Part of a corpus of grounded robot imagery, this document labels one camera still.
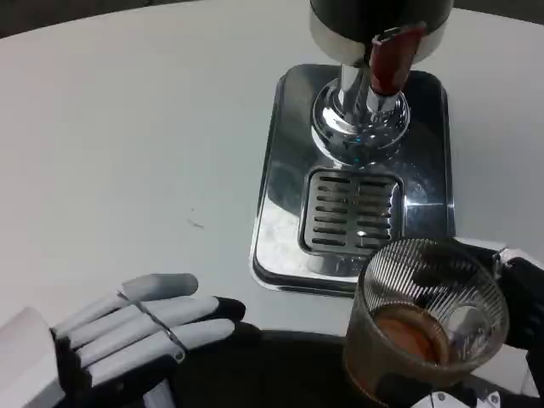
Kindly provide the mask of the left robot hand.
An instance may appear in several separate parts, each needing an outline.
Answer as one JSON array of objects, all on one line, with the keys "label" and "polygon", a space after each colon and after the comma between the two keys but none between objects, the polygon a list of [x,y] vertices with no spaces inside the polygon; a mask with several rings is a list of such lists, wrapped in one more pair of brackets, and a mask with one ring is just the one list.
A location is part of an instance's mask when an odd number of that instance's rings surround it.
[{"label": "left robot hand", "polygon": [[23,308],[1,327],[2,406],[173,406],[169,378],[190,352],[260,336],[242,302],[197,288],[190,274],[140,276],[57,326]]}]

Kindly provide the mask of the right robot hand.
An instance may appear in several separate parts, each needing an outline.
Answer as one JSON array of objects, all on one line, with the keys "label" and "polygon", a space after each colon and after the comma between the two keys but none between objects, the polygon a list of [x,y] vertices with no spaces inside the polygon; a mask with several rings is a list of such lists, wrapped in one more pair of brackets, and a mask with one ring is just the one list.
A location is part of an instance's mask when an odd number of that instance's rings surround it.
[{"label": "right robot hand", "polygon": [[415,273],[420,286],[439,278],[461,276],[463,267],[476,263],[498,284],[510,317],[505,344],[527,352],[528,368],[539,396],[508,395],[506,407],[543,406],[543,264],[525,252],[493,241],[455,237],[415,250],[424,269]]}]

